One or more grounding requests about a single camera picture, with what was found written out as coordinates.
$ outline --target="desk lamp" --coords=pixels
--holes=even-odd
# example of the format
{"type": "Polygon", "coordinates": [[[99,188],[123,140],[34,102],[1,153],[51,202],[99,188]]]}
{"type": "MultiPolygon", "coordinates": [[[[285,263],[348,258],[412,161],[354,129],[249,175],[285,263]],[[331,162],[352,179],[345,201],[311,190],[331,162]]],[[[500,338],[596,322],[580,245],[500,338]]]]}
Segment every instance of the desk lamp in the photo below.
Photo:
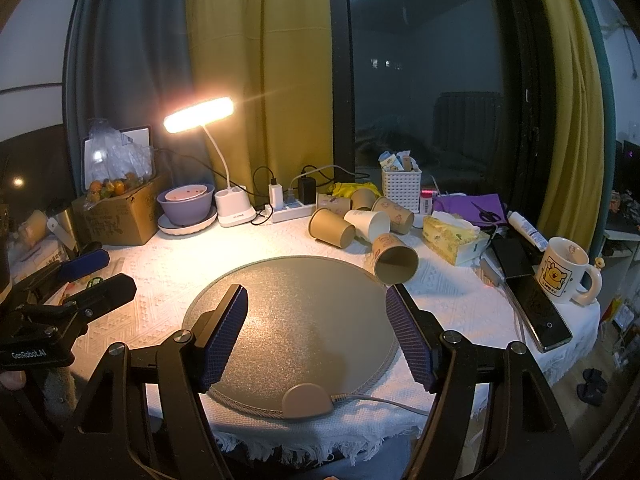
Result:
{"type": "Polygon", "coordinates": [[[226,166],[225,157],[207,128],[207,124],[228,117],[233,112],[233,101],[229,97],[222,97],[195,104],[164,118],[164,127],[170,134],[202,126],[218,152],[226,174],[226,189],[221,189],[214,195],[218,208],[218,222],[222,227],[232,227],[250,222],[255,218],[255,209],[249,202],[246,191],[239,186],[231,187],[229,168],[226,166]]]}

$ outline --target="white plastic basket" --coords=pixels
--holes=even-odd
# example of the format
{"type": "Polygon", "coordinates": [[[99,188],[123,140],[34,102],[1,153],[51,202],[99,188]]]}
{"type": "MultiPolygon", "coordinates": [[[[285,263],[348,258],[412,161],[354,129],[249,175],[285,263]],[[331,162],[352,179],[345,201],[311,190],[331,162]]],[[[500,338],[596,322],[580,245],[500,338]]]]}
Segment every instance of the white plastic basket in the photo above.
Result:
{"type": "Polygon", "coordinates": [[[414,213],[420,207],[422,172],[382,170],[382,194],[389,200],[414,213]]]}

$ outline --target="smartphone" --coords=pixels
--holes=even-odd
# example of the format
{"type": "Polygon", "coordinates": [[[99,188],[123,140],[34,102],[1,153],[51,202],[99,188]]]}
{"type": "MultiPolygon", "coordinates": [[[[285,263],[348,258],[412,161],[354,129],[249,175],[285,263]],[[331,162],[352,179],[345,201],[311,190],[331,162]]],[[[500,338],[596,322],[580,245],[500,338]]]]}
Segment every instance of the smartphone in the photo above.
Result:
{"type": "Polygon", "coordinates": [[[505,279],[533,275],[527,253],[516,238],[495,237],[491,242],[505,279]]]}
{"type": "Polygon", "coordinates": [[[571,331],[535,277],[517,276],[505,282],[538,350],[548,352],[571,341],[571,331]]]}

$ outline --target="power strip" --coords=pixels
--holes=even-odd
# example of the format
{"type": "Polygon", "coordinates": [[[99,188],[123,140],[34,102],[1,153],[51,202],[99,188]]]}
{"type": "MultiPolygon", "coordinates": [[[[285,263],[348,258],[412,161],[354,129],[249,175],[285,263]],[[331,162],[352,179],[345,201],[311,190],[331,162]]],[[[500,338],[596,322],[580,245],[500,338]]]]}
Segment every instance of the power strip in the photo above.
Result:
{"type": "MultiPolygon", "coordinates": [[[[278,222],[284,222],[285,220],[294,220],[296,218],[303,218],[305,216],[311,216],[316,210],[316,204],[303,204],[300,200],[296,200],[290,204],[285,204],[284,209],[278,209],[274,211],[271,218],[265,224],[277,224],[278,222]]],[[[264,206],[264,216],[269,216],[271,213],[271,205],[264,206]]]]}

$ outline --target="purple bowl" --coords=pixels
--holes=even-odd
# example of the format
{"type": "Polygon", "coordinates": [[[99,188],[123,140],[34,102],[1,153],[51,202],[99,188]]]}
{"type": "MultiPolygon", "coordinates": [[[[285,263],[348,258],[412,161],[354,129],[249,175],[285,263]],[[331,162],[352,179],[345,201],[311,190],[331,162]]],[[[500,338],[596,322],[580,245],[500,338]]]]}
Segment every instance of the purple bowl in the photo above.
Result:
{"type": "Polygon", "coordinates": [[[180,201],[165,200],[164,196],[171,191],[167,189],[158,195],[158,202],[172,224],[192,226],[202,222],[209,214],[215,189],[212,184],[207,184],[206,193],[180,201]]]}

